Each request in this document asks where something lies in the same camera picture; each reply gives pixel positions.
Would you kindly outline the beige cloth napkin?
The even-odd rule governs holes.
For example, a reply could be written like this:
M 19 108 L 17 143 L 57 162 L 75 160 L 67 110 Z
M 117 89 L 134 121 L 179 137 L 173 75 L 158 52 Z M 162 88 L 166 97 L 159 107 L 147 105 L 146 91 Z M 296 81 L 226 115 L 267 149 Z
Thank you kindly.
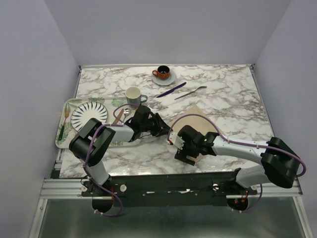
M 193 106 L 186 111 L 182 116 L 173 121 L 170 126 L 171 131 L 168 136 L 175 132 L 178 136 L 195 137 L 196 135 L 203 135 L 203 148 L 205 153 L 202 155 L 215 155 L 212 149 L 214 140 L 219 136 L 219 132 L 215 126 L 212 125 L 207 118 L 207 115 L 198 107 Z

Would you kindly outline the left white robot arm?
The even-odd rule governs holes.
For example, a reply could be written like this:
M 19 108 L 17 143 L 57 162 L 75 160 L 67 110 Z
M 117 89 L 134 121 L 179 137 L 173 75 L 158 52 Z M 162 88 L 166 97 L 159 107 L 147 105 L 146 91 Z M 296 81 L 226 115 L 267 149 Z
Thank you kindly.
M 133 142 L 142 133 L 149 133 L 153 137 L 168 134 L 168 126 L 158 113 L 151 112 L 147 106 L 139 106 L 134 116 L 122 125 L 103 124 L 92 118 L 83 126 L 69 143 L 69 150 L 78 158 L 88 178 L 93 183 L 93 191 L 104 196 L 110 189 L 110 175 L 106 171 L 102 158 L 113 142 Z

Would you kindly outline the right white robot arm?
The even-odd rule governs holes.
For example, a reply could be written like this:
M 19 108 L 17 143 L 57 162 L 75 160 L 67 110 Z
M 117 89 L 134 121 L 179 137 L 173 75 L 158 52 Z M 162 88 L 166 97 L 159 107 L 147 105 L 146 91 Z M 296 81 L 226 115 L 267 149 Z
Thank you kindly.
M 256 163 L 254 167 L 239 169 L 228 181 L 228 189 L 233 194 L 270 182 L 291 188 L 300 165 L 291 149 L 277 137 L 270 141 L 231 141 L 219 133 L 201 134 L 186 125 L 179 132 L 172 132 L 168 140 L 177 147 L 175 158 L 187 164 L 199 155 L 231 156 Z

